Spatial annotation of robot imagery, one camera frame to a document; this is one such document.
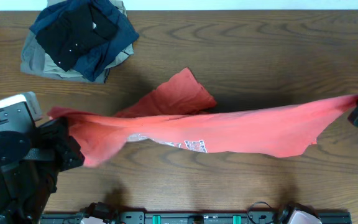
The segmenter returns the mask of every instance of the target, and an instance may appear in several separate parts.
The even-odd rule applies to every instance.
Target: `white plastic part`
[[[0,109],[20,102],[27,102],[27,106],[29,107],[30,114],[34,121],[42,119],[42,110],[38,104],[37,97],[35,96],[35,93],[31,91],[0,100]]]
[[[321,220],[309,213],[295,211],[292,213],[288,224],[322,224]]]
[[[81,220],[81,224],[105,224],[105,223],[100,218],[89,217],[89,218],[83,218]]]

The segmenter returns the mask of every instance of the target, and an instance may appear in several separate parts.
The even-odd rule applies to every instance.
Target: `black cable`
[[[249,218],[249,212],[251,211],[251,209],[255,206],[255,205],[258,205],[258,204],[264,204],[264,205],[267,205],[269,208],[271,208],[271,209],[273,209],[268,203],[266,203],[266,202],[255,202],[255,203],[253,203],[249,208],[248,208],[248,210],[247,210],[247,220],[248,220],[248,223],[251,221],[253,224],[256,224],[256,222],[254,222],[253,220],[252,220],[252,218]],[[273,217],[273,219],[272,219],[272,221],[271,222],[267,222],[266,224],[271,224],[271,223],[273,223],[274,222],[274,217]]]

